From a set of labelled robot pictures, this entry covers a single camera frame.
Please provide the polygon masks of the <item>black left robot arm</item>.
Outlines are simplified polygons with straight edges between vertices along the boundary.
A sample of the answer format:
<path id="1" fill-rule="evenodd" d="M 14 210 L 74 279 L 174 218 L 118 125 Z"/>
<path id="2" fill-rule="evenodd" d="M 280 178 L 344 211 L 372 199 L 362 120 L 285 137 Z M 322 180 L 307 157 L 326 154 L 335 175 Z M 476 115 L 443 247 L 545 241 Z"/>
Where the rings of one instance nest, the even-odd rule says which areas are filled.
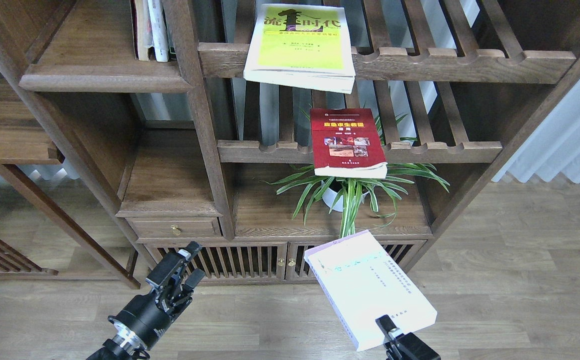
<path id="1" fill-rule="evenodd" d="M 152 290 L 135 296 L 116 316 L 108 317 L 117 333 L 89 359 L 148 360 L 148 350 L 185 311 L 196 285 L 204 278 L 205 272 L 195 269 L 184 280 L 185 267 L 201 249 L 201 244 L 192 241 L 179 251 L 167 253 L 146 278 Z"/>

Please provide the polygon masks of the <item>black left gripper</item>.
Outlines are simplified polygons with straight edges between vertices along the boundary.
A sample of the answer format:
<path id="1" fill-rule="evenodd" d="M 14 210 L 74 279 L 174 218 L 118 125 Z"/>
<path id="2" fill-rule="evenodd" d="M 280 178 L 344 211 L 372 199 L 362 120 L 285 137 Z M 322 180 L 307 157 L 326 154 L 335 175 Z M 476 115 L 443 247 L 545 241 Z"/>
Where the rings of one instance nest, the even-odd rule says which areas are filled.
<path id="1" fill-rule="evenodd" d="M 192 302 L 196 286 L 205 277 L 198 268 L 185 281 L 181 274 L 202 248 L 191 241 L 185 248 L 167 253 L 146 277 L 152 291 L 135 296 L 116 316 L 108 317 L 117 328 L 116 335 L 107 340 L 110 353 L 147 353 L 155 346 Z"/>

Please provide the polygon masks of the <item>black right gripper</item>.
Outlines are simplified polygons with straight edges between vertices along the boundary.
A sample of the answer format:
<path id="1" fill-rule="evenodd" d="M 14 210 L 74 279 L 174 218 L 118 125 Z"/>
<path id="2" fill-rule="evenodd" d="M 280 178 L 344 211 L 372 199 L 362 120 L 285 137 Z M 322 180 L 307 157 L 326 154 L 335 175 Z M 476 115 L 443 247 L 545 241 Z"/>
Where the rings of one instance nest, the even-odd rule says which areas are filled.
<path id="1" fill-rule="evenodd" d="M 387 314 L 377 318 L 376 323 L 386 337 L 388 360 L 440 360 L 441 356 L 414 333 L 402 333 Z"/>

